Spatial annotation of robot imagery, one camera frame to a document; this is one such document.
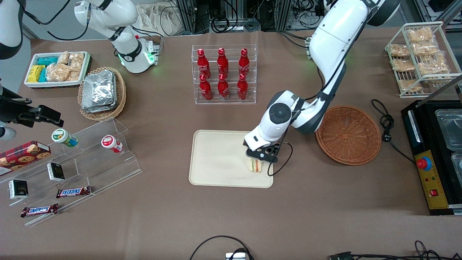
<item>red bottle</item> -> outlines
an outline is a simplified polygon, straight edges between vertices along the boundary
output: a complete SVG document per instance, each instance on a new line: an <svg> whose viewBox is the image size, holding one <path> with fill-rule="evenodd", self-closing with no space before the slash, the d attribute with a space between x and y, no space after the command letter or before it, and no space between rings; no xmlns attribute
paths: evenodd
<svg viewBox="0 0 462 260"><path fill-rule="evenodd" d="M205 100L211 100L213 98L212 89L210 88L210 83L208 83L205 74L201 74L199 79L201 80L199 87L201 88L202 95Z"/></svg>
<svg viewBox="0 0 462 260"><path fill-rule="evenodd" d="M212 74L210 73L210 66L208 64L208 60L205 57L204 50L198 49L197 54L199 58L197 59L197 66L199 66L199 71L201 74L204 74L206 79L210 79Z"/></svg>
<svg viewBox="0 0 462 260"><path fill-rule="evenodd" d="M228 83L226 82L226 77L224 74L220 74L218 79L218 92L220 93L220 98L222 100L228 100L230 98L230 93L228 89Z"/></svg>
<svg viewBox="0 0 462 260"><path fill-rule="evenodd" d="M225 49L223 48L218 49L217 65L218 73L225 75L225 79L228 78L228 58L226 58Z"/></svg>
<svg viewBox="0 0 462 260"><path fill-rule="evenodd" d="M246 100L247 99L247 89L249 86L247 85L247 81L245 80L244 73L239 75L239 81L237 82L237 96L239 100Z"/></svg>
<svg viewBox="0 0 462 260"><path fill-rule="evenodd" d="M239 59L239 74L244 74L246 77L249 74L250 61L247 57L247 49L241 50L241 58Z"/></svg>

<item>brown table surface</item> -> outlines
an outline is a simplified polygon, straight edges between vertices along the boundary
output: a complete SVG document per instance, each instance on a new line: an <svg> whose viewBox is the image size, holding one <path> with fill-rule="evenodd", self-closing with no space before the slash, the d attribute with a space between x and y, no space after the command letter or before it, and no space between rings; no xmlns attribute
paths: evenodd
<svg viewBox="0 0 462 260"><path fill-rule="evenodd" d="M398 97L384 46L398 28L366 29L346 59L347 71L332 105L353 105L378 121L370 105L380 99L395 117L394 143L411 154L400 110L413 99ZM191 83L193 44L258 44L256 105L196 105ZM131 74L113 56L107 40L50 42L32 40L32 54L88 51L91 68L118 69L127 85L127 103L117 118L128 132L130 150L143 173L69 211L24 227L17 208L0 198L2 259L188 259L195 247L214 235L243 240L257 259L325 259L330 254L401 254L414 241L449 256L461 251L462 218L428 216L415 166L383 144L378 156L362 166L330 159L314 135L293 128L286 140L294 154L268 189L194 186L188 181L193 134L199 129L251 130L267 102L289 89L302 97L320 87L313 61L302 48L276 33L240 33L168 37L159 64ZM95 122L79 113L77 89L19 93L62 113L65 128L79 131ZM13 125L16 139L1 150L28 140L50 143L56 128ZM288 149L280 153L283 160ZM240 247L217 239L196 259L223 259Z"/></svg>

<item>teal package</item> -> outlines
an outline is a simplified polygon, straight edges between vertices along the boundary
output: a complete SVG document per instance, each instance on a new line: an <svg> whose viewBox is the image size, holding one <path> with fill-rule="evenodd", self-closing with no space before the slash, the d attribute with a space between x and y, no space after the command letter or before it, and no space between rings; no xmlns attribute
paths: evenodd
<svg viewBox="0 0 462 260"><path fill-rule="evenodd" d="M48 66L54 62L58 62L58 57L43 57L43 58L38 58L37 65Z"/></svg>
<svg viewBox="0 0 462 260"><path fill-rule="evenodd" d="M38 78L38 82L47 82L47 70L44 68L42 72L40 72L40 77Z"/></svg>

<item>yellow control panel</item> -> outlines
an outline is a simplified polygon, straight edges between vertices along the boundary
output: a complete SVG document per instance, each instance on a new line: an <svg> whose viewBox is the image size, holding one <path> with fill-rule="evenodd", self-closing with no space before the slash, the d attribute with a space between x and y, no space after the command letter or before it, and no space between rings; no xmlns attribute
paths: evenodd
<svg viewBox="0 0 462 260"><path fill-rule="evenodd" d="M436 170L431 151L425 151L414 156L414 158L419 170L420 181L424 188L428 207L431 210L447 209L448 201L441 186L441 180Z"/></svg>

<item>wicker basket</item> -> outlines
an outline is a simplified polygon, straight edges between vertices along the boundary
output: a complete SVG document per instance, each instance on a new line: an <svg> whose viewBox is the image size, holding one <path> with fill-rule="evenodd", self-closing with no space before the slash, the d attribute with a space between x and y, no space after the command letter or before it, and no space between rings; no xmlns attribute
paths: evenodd
<svg viewBox="0 0 462 260"><path fill-rule="evenodd" d="M108 118L112 117L117 117L120 112L122 112L123 107L125 106L125 101L127 100L127 90L125 88L125 82L123 81L122 76L120 73L115 69L115 68L108 68L108 67L102 67L102 68L97 68L95 70L92 70L88 73L90 74L95 74L95 73L100 73L103 70L110 70L115 74L115 86L117 88L117 102L119 105L111 111L103 111L103 112L97 112L97 113L87 113L80 109L80 113L84 115L84 117L96 121L104 121ZM80 106L82 106L82 91L83 91L83 82L79 86L79 95L77 96L77 102L79 103Z"/></svg>
<svg viewBox="0 0 462 260"><path fill-rule="evenodd" d="M347 105L327 110L316 138L329 157L347 165L370 162L382 144L374 120L361 109Z"/></svg>

